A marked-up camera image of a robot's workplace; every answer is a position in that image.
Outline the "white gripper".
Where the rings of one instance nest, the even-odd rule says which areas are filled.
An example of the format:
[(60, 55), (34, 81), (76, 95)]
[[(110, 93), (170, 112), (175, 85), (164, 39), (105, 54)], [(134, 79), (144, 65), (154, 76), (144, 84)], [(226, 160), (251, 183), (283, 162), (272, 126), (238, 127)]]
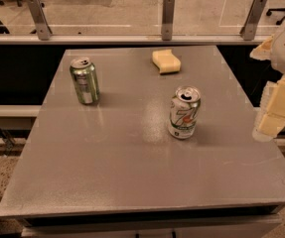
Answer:
[(268, 142), (285, 127), (285, 20), (273, 38), (267, 38), (253, 49), (250, 57), (255, 60), (270, 59), (272, 67), (284, 74), (277, 82), (266, 83), (252, 130), (256, 141)]

